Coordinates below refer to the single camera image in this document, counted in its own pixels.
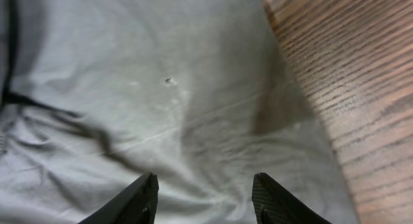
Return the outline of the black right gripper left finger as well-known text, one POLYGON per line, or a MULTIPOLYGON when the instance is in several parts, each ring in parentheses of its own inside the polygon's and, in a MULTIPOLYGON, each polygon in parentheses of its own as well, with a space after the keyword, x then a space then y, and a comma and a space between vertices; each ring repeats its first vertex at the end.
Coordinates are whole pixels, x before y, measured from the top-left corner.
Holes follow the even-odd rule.
POLYGON ((159 183, 147 172, 79 224, 154 224, 159 183))

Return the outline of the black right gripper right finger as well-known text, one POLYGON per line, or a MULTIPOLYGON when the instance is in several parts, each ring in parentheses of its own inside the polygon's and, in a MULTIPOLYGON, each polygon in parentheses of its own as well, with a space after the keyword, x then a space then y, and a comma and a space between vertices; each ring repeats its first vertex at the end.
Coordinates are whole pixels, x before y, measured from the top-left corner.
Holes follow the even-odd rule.
POLYGON ((266 173, 254 176, 252 203, 257 224, 330 224, 266 173))

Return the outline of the grey shorts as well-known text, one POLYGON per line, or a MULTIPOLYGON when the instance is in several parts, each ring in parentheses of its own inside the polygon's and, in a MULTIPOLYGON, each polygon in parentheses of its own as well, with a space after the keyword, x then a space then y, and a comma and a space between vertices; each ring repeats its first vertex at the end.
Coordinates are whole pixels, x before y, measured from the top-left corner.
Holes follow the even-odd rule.
POLYGON ((260 172, 358 222, 261 0, 1 0, 1 222, 79 223, 148 172, 156 223, 255 223, 260 172))

